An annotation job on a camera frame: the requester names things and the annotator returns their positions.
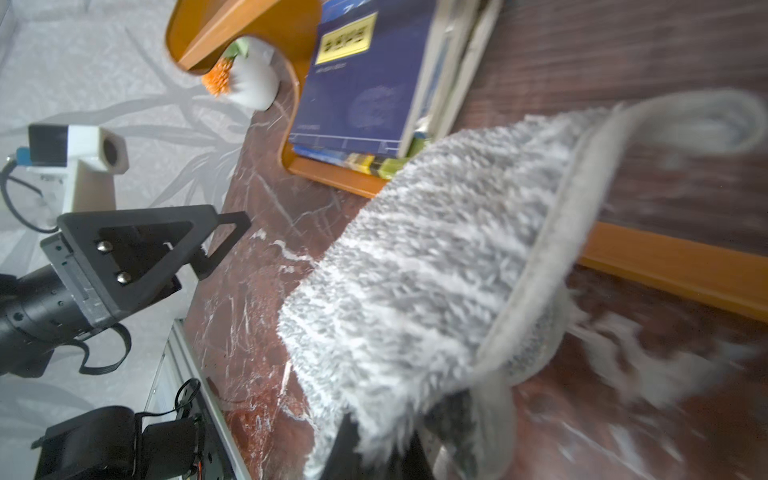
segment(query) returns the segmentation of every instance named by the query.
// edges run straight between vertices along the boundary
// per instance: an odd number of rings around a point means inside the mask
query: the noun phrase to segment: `white patterned wall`
[[[11,9],[11,2],[10,0],[0,0],[0,68],[5,54],[8,53],[15,30],[16,16]]]
[[[210,203],[220,207],[237,164],[250,112],[212,98],[199,79],[167,58],[164,33],[172,0],[13,0],[20,22],[0,67],[0,153],[26,141],[34,121],[99,124],[127,139],[130,170],[116,179],[118,208]],[[0,272],[44,265],[43,236],[0,223]],[[103,377],[80,376],[81,352],[57,349],[41,379],[0,377],[3,478],[32,478],[28,448],[49,425],[98,406],[142,410],[170,322],[184,316],[184,290],[124,321],[134,351]],[[121,353],[112,332],[89,340],[93,365]]]

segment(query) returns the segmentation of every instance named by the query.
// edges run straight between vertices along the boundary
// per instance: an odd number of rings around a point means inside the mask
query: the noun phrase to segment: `black cable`
[[[129,332],[128,329],[125,328],[125,326],[120,323],[115,323],[113,326],[109,328],[118,333],[120,338],[123,339],[123,345],[125,345],[125,353],[123,354],[123,358],[119,359],[117,362],[113,363],[112,365],[86,366],[85,363],[88,361],[88,357],[91,356],[91,349],[88,348],[88,344],[80,340],[70,340],[69,342],[64,343],[64,345],[76,346],[83,350],[83,353],[84,353],[83,363],[80,365],[81,374],[104,375],[107,373],[112,373],[118,369],[118,367],[123,363],[123,361],[125,361],[126,357],[128,357],[128,353],[131,353],[131,347],[133,346],[133,343],[131,342],[131,332]]]
[[[58,232],[58,227],[55,228],[40,228],[36,225],[33,225],[32,223],[29,223],[22,215],[16,210],[16,207],[13,206],[13,203],[11,202],[11,196],[8,195],[8,180],[11,180],[14,178],[14,180],[17,183],[22,183],[23,180],[19,180],[15,177],[11,177],[11,172],[13,169],[16,168],[16,160],[13,158],[8,159],[8,163],[5,164],[2,170],[0,170],[0,194],[2,194],[2,199],[5,201],[5,206],[8,207],[8,211],[11,212],[11,214],[16,217],[16,220],[22,223],[25,227],[34,230],[35,232],[39,233],[56,233]],[[27,184],[26,182],[23,182],[22,184],[26,185],[27,187],[32,187],[35,190],[38,190],[37,188],[33,187],[32,185]]]
[[[195,382],[196,385],[192,389],[192,393],[190,394],[190,398],[187,399],[186,402],[179,405],[179,396],[184,392],[184,390],[190,385],[190,383]],[[144,431],[142,428],[142,420],[144,417],[161,417],[163,415],[168,415],[169,413],[176,412],[178,410],[181,410],[189,405],[191,405],[192,400],[195,399],[197,394],[200,392],[200,387],[203,386],[203,383],[196,378],[188,379],[186,382],[181,384],[181,387],[176,391],[176,398],[174,398],[174,409],[168,410],[167,412],[162,413],[151,413],[151,412],[139,412],[136,415],[134,415],[134,423],[136,425],[136,455],[134,456],[134,474],[139,472],[141,470],[141,433]]]
[[[192,393],[190,394],[190,398],[188,398],[187,401],[184,402],[183,404],[179,405],[179,395],[181,395],[184,392],[184,389],[186,389],[190,385],[190,383],[192,383],[192,382],[196,382],[197,385],[192,389]],[[174,399],[174,409],[173,410],[168,410],[167,412],[162,412],[162,413],[139,412],[139,413],[136,414],[137,421],[140,422],[141,419],[144,418],[144,417],[161,417],[163,415],[168,415],[169,413],[176,412],[178,410],[181,410],[181,409],[191,405],[192,400],[194,400],[194,398],[197,396],[198,392],[200,391],[200,387],[202,385],[203,384],[200,382],[199,379],[195,379],[195,378],[188,379],[186,382],[184,382],[184,384],[181,385],[181,387],[176,392],[176,398]]]
[[[30,183],[27,183],[27,182],[23,181],[23,180],[22,180],[22,179],[20,179],[20,178],[12,177],[11,175],[8,175],[8,179],[9,179],[11,182],[16,182],[16,183],[17,183],[17,184],[19,184],[19,185],[22,185],[22,186],[24,186],[24,187],[27,187],[29,190],[32,190],[32,191],[33,191],[33,192],[35,192],[37,195],[39,195],[39,196],[40,196],[40,198],[43,198],[43,190],[40,190],[40,189],[39,189],[39,188],[37,188],[35,185],[32,185],[32,184],[30,184]]]

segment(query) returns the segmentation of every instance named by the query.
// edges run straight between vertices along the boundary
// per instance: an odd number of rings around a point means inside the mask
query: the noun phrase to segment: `white vase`
[[[235,57],[230,70],[230,93],[227,98],[244,107],[265,111],[275,101],[280,81],[270,67],[272,55],[259,48],[249,48],[248,56]]]

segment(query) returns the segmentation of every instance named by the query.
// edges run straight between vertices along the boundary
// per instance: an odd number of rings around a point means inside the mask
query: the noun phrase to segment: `orange flower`
[[[203,85],[212,95],[218,97],[221,94],[230,93],[230,70],[234,58],[220,58],[211,70],[203,75]]]

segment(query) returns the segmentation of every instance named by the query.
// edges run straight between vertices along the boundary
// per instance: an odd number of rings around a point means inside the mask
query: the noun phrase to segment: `book spine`
[[[293,151],[302,157],[354,170],[361,174],[383,178],[384,180],[391,180],[406,164],[406,159],[387,158],[369,154],[347,154],[342,151],[308,148],[301,145],[293,145]]]

